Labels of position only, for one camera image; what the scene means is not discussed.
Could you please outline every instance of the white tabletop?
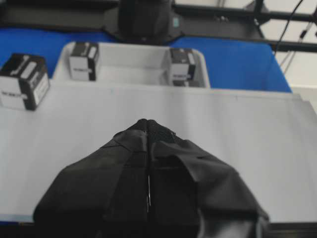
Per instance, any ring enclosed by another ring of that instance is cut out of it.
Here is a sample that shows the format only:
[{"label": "white tabletop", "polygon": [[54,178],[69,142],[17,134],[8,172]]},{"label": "white tabletop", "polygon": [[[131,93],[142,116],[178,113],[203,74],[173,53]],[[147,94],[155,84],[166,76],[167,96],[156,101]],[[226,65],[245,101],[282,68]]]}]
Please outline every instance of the white tabletop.
[{"label": "white tabletop", "polygon": [[317,117],[291,94],[58,83],[35,112],[0,108],[0,220],[31,222],[63,167],[138,119],[234,166],[273,222],[317,222]]}]

